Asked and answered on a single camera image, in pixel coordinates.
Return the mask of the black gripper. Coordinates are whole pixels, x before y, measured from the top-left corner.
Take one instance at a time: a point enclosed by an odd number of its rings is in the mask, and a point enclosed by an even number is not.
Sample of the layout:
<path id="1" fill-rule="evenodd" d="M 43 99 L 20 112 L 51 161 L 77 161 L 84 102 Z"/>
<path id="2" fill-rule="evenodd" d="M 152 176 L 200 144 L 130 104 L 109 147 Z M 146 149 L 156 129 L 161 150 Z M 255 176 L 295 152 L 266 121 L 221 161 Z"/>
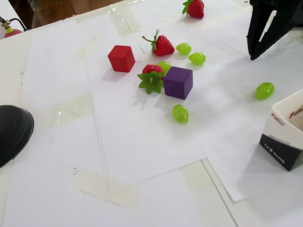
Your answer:
<path id="1" fill-rule="evenodd" d="M 252 60 L 257 59 L 293 27 L 290 0 L 251 0 L 252 16 L 247 35 L 248 51 Z M 276 11 L 268 30 L 261 37 L 273 11 Z"/>

